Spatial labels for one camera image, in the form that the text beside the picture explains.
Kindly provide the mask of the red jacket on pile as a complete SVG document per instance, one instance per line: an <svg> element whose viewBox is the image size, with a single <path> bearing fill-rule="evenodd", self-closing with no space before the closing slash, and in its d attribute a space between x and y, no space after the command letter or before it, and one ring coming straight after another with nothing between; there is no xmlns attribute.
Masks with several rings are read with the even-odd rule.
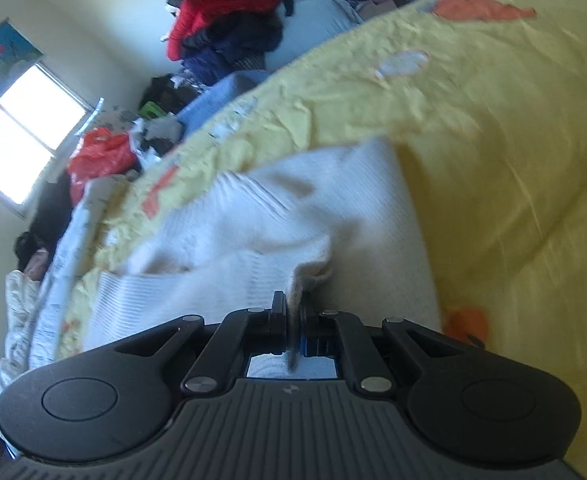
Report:
<svg viewBox="0 0 587 480"><path fill-rule="evenodd" d="M280 0L183 0L169 32L167 58L178 62L182 40L195 35L218 18L236 12L268 13L279 4Z"/></svg>

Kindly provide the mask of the yellow carrot print bedsheet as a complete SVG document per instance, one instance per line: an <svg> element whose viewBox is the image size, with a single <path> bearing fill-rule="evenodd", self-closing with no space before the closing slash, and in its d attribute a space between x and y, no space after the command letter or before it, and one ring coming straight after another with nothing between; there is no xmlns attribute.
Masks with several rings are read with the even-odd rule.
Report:
<svg viewBox="0 0 587 480"><path fill-rule="evenodd" d="M226 105L121 188L58 355L80 350L100 272L220 172L384 134L444 313L481 309L492 350L571 385L583 415L568 458L587 477L587 0L490 1L527 17L447 20L423 0L383 14Z"/></svg>

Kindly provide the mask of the bright window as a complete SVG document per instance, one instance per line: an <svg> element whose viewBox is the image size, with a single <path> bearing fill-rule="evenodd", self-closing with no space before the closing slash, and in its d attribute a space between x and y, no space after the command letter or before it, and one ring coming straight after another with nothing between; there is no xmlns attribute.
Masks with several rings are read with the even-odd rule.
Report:
<svg viewBox="0 0 587 480"><path fill-rule="evenodd" d="M92 108L42 64L0 96L0 196L24 209Z"/></svg>

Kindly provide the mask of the black clothes by window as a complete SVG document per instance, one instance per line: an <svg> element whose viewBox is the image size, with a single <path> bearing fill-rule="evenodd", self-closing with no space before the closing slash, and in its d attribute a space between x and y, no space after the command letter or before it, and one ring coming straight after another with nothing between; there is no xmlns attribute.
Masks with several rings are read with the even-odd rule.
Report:
<svg viewBox="0 0 587 480"><path fill-rule="evenodd" d="M17 269L23 271L32 256L44 248L54 255L58 241L69 226L72 214L70 195L71 179L64 170L55 183L45 183L36 204L36 214L29 229L21 233L14 243Z"/></svg>

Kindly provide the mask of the grey white pillow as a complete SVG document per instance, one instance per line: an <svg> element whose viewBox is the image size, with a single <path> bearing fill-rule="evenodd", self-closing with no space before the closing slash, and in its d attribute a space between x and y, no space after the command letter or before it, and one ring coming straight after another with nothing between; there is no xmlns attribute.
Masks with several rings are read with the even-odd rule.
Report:
<svg viewBox="0 0 587 480"><path fill-rule="evenodd" d="M266 70L274 73L324 42L362 23L352 0L292 0L292 14L284 3L275 14L282 24L282 40L264 55Z"/></svg>

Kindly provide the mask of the white knit garment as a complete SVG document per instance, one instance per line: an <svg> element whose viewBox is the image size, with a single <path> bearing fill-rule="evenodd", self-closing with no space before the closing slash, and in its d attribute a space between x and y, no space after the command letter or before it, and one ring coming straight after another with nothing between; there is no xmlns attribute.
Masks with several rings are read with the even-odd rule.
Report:
<svg viewBox="0 0 587 480"><path fill-rule="evenodd" d="M388 140L220 174L100 275L82 347L187 314L219 323L236 310L268 308L275 292L284 292L290 316L310 292L318 307L369 326L407 318L440 327L423 235Z"/></svg>

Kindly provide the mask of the orange plastic bag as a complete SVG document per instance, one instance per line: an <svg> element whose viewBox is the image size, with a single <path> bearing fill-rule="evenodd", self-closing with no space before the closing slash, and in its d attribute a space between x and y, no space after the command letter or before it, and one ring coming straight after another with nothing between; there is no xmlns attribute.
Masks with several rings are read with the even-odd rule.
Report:
<svg viewBox="0 0 587 480"><path fill-rule="evenodd" d="M114 174L125 174L136 162L130 136L126 132L112 133L108 128L100 127L86 133L67 166L73 205L82 200L88 182Z"/></svg>

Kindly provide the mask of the white printed duvet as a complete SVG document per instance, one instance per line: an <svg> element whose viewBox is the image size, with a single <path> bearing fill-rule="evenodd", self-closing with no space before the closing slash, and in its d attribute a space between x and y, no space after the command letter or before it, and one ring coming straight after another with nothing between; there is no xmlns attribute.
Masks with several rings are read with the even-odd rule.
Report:
<svg viewBox="0 0 587 480"><path fill-rule="evenodd" d="M109 200L125 184L123 176L88 182L41 281L18 270L6 275L8 331L0 359L0 395L28 370L55 361L73 287L90 268L94 238Z"/></svg>

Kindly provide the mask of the dark clothes pile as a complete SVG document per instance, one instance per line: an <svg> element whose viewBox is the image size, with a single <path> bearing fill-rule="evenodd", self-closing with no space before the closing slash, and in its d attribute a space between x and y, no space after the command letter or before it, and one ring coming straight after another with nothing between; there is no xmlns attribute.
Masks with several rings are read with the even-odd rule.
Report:
<svg viewBox="0 0 587 480"><path fill-rule="evenodd" d="M182 2L167 0L174 21ZM292 0L280 0L280 3L284 3L288 15L292 14ZM276 9L268 13L236 12L218 18L182 40L181 58L176 63L206 86L212 86L239 68L260 64L263 56L275 50L282 40L282 24Z"/></svg>

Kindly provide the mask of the blue folded blanket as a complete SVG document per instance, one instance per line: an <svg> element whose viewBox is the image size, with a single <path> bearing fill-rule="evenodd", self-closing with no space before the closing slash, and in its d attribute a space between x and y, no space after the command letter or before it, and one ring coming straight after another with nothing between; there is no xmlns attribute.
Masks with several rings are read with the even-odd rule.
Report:
<svg viewBox="0 0 587 480"><path fill-rule="evenodd" d="M256 88L269 76L267 70L239 70L213 84L176 114L176 120L183 126L183 138L196 132L224 106Z"/></svg>

